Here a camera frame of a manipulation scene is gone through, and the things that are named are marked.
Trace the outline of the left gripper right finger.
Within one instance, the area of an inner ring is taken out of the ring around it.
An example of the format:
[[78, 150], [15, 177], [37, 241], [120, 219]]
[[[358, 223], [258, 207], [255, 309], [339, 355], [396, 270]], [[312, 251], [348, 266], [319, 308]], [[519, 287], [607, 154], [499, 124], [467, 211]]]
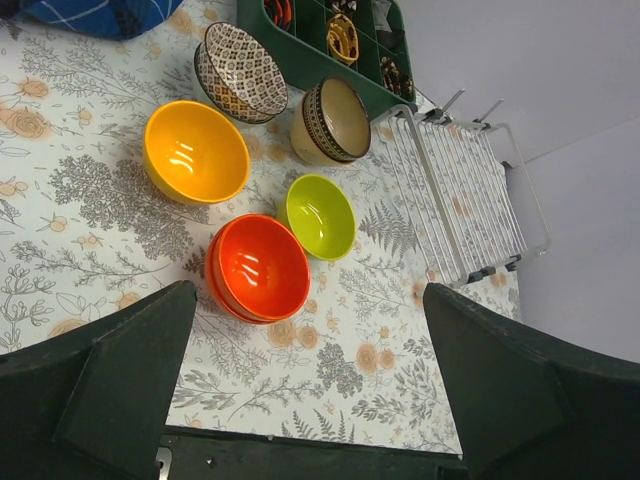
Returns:
[[470, 478], [638, 478], [638, 364], [442, 284], [427, 285], [423, 304]]

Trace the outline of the orange bowl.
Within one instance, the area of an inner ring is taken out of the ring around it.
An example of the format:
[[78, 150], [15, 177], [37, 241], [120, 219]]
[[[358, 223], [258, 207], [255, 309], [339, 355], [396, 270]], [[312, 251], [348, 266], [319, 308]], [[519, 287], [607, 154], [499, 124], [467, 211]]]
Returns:
[[209, 245], [209, 248], [206, 252], [206, 256], [205, 256], [205, 261], [204, 261], [204, 272], [205, 272], [205, 279], [206, 279], [206, 283], [207, 283], [207, 287], [209, 289], [209, 292], [211, 293], [214, 301], [216, 302], [216, 304], [223, 310], [225, 310], [227, 313], [229, 313], [231, 316], [235, 317], [236, 319], [243, 321], [245, 323], [250, 323], [250, 324], [255, 324], [255, 325], [269, 325], [271, 324], [270, 320], [264, 320], [264, 319], [258, 319], [255, 320], [253, 318], [247, 317], [246, 315], [243, 315], [239, 312], [237, 312], [236, 310], [234, 310], [223, 298], [219, 288], [216, 285], [215, 282], [215, 278], [214, 278], [214, 266], [213, 266], [213, 259], [214, 259], [214, 249], [216, 247], [216, 244], [218, 243], [219, 237], [221, 236], [221, 234], [224, 232], [224, 230], [226, 229], [226, 227], [222, 227], [214, 236], [212, 242]]
[[246, 214], [227, 222], [214, 249], [214, 278], [237, 312], [271, 323], [296, 314], [310, 289], [307, 256], [276, 219]]

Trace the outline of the yellow bowl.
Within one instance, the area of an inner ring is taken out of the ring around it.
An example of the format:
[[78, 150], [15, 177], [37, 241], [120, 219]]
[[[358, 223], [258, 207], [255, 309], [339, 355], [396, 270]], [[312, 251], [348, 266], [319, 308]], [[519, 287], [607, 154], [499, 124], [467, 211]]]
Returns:
[[250, 155], [239, 130], [219, 111], [196, 101], [157, 108], [146, 122], [142, 152], [151, 182], [185, 205], [228, 201], [250, 175]]

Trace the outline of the lime green bowl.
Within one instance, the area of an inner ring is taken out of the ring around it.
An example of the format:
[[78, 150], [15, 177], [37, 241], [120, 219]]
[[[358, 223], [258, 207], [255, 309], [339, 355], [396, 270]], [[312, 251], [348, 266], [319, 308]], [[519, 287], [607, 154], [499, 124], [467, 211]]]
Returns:
[[276, 218], [319, 260], [344, 258], [356, 240], [356, 218], [348, 197], [318, 174], [302, 175], [290, 185]]

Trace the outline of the black brown bowl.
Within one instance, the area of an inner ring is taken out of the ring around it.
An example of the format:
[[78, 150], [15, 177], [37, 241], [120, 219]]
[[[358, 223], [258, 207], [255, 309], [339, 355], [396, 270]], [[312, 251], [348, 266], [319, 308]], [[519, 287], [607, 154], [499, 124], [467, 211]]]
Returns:
[[351, 163], [368, 153], [369, 116], [356, 90], [343, 78], [328, 76], [309, 90], [301, 114], [311, 144], [327, 159]]

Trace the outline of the brown patterned white bowl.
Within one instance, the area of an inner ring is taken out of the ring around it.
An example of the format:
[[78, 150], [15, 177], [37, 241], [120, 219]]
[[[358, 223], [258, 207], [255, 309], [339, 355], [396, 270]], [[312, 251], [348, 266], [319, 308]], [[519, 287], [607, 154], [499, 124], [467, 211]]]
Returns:
[[267, 123], [287, 108], [279, 66], [259, 41], [231, 23], [207, 27], [194, 54], [194, 73], [208, 101], [238, 122]]

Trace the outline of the beige bowl with drawing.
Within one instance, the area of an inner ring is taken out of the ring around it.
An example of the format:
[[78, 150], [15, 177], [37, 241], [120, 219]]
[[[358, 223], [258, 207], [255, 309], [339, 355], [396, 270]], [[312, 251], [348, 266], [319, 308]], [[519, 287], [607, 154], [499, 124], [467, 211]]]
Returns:
[[323, 167], [341, 167], [342, 163], [325, 155], [313, 142], [308, 133], [302, 113], [303, 102], [297, 105], [290, 128], [290, 143], [300, 159], [309, 165]]

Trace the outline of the metal dish rack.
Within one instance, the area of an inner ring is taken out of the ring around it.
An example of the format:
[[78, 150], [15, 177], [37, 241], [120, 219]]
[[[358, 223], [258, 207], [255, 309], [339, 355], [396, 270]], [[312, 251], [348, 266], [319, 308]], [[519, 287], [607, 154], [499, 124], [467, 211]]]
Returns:
[[546, 253], [548, 226], [507, 124], [397, 105], [374, 130], [389, 196], [360, 228], [391, 255], [459, 287]]

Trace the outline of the floral table mat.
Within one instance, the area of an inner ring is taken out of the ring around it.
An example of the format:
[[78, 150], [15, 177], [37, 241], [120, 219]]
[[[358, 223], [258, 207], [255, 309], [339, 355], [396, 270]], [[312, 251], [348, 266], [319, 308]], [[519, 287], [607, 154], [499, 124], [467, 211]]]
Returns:
[[203, 272], [226, 222], [274, 214], [309, 172], [283, 114], [242, 134], [251, 174], [234, 199], [169, 200], [141, 157], [149, 116], [194, 96], [205, 29], [234, 22], [232, 1], [186, 1], [129, 41], [29, 20], [1, 25], [1, 349], [9, 353], [126, 308], [177, 280], [198, 289], [172, 425], [458, 454], [462, 447], [432, 348], [423, 266], [400, 218], [386, 144], [325, 174], [349, 197], [348, 256], [311, 261], [308, 299], [268, 327], [220, 310]]

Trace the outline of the brown ties bottom right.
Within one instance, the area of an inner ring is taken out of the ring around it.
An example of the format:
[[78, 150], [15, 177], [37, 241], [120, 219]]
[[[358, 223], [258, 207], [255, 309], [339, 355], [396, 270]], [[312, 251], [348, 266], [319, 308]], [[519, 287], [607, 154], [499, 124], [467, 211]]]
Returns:
[[412, 77], [401, 71], [387, 56], [381, 58], [380, 67], [384, 87], [393, 94], [411, 101], [414, 97]]

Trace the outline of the blue plaid cloth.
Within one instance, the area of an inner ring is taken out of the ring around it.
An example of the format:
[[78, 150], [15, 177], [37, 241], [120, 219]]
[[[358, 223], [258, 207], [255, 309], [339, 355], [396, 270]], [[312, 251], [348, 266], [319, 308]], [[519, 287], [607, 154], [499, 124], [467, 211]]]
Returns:
[[32, 18], [78, 34], [128, 40], [164, 23], [182, 0], [8, 0], [1, 19]]

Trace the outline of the green compartment tray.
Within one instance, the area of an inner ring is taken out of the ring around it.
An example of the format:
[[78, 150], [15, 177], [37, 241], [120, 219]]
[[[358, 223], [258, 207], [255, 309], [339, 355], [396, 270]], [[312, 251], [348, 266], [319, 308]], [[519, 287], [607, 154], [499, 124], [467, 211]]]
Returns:
[[307, 91], [328, 76], [346, 80], [360, 95], [369, 117], [374, 119], [393, 106], [405, 104], [417, 110], [416, 89], [411, 101], [383, 85], [380, 62], [391, 58], [413, 80], [409, 49], [399, 5], [391, 1], [380, 28], [373, 1], [357, 1], [348, 16], [357, 29], [359, 58], [351, 66], [335, 60], [327, 44], [327, 22], [337, 14], [340, 1], [292, 1], [294, 19], [288, 31], [277, 27], [267, 16], [263, 1], [239, 1], [237, 25], [254, 36], [271, 54], [288, 84]]

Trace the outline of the yellow ties bottom middle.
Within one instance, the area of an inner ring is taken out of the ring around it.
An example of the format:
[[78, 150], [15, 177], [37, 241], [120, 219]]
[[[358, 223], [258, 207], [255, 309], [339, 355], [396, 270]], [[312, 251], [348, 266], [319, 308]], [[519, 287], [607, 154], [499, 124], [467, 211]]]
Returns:
[[359, 40], [353, 22], [344, 14], [336, 14], [327, 22], [327, 44], [330, 55], [351, 66], [359, 58]]

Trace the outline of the red black ties bottom left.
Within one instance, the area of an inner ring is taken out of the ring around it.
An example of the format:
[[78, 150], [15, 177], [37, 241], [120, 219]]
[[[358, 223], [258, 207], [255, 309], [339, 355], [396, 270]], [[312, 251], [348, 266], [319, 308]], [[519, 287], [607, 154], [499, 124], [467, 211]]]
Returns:
[[269, 19], [280, 29], [288, 31], [294, 19], [291, 0], [264, 0], [264, 10]]

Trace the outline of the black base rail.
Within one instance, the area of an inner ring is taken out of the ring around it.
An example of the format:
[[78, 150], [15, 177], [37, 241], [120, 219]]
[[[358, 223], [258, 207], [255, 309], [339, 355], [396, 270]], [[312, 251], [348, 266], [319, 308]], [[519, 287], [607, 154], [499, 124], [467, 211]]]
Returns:
[[168, 426], [153, 479], [467, 479], [455, 454]]

